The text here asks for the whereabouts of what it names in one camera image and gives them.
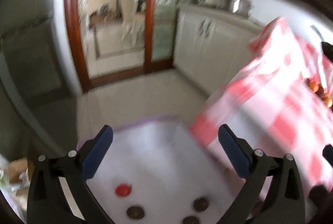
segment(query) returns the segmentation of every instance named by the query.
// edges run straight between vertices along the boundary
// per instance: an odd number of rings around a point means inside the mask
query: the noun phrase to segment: stainless steel pot
[[[251,15],[251,0],[217,0],[217,8],[248,18]]]

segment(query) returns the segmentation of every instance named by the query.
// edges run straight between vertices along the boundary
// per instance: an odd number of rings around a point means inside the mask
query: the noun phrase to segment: cabinet handle
[[[199,35],[202,36],[203,33],[204,33],[204,24],[205,24],[205,21],[203,21],[199,27]]]
[[[205,30],[205,38],[208,38],[209,37],[209,32],[210,32],[210,25],[211,25],[211,22],[208,23],[207,27],[206,27],[206,30]]]

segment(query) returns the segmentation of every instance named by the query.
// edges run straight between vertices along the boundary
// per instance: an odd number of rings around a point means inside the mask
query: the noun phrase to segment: kitchen countertop
[[[259,34],[265,27],[264,24],[260,23],[258,20],[252,17],[249,17],[247,19],[242,16],[232,14],[220,9],[214,9],[206,6],[199,6],[195,4],[184,4],[184,3],[179,3],[178,8],[182,12],[205,15],[207,17],[221,20],[228,24],[236,25],[238,27],[244,28],[256,34]]]

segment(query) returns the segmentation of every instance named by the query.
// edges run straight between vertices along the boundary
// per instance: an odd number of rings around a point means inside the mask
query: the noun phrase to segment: doorway
[[[68,38],[83,92],[172,68],[177,4],[193,1],[65,0]]]

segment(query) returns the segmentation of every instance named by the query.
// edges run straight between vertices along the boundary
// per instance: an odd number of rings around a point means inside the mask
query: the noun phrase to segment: white kitchen cabinet
[[[248,64],[247,45],[254,34],[219,20],[206,30],[195,81],[209,94],[226,85]]]
[[[199,69],[204,25],[205,18],[200,15],[181,13],[179,16],[174,65],[192,80]]]
[[[218,10],[180,9],[174,66],[210,95],[250,62],[248,43],[263,27]]]

